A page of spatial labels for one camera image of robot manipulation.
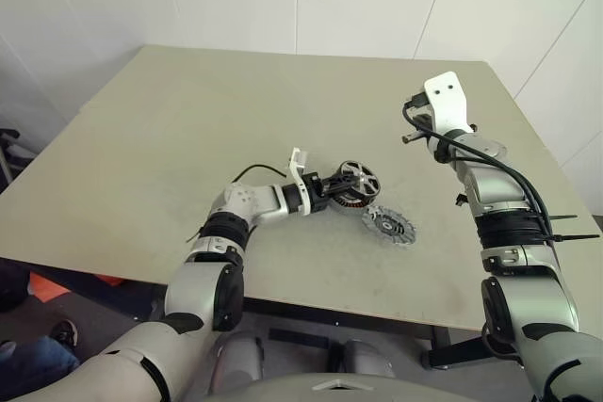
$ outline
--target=beige tabletop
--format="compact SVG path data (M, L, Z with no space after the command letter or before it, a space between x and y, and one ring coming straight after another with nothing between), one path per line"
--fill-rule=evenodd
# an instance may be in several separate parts
M503 142L541 192L556 233L597 231L583 203L492 70L481 62L285 56L149 46L96 95L0 196L0 255L168 282L186 239L243 168L284 169L294 146L323 177L347 159L375 171L378 203L415 225L401 248L331 209L258 228L245 293L358 314L479 329L488 275L454 172L411 127L402 101L455 71L468 120ZM244 181L282 183L266 170ZM583 331L603 334L603 241L561 243Z

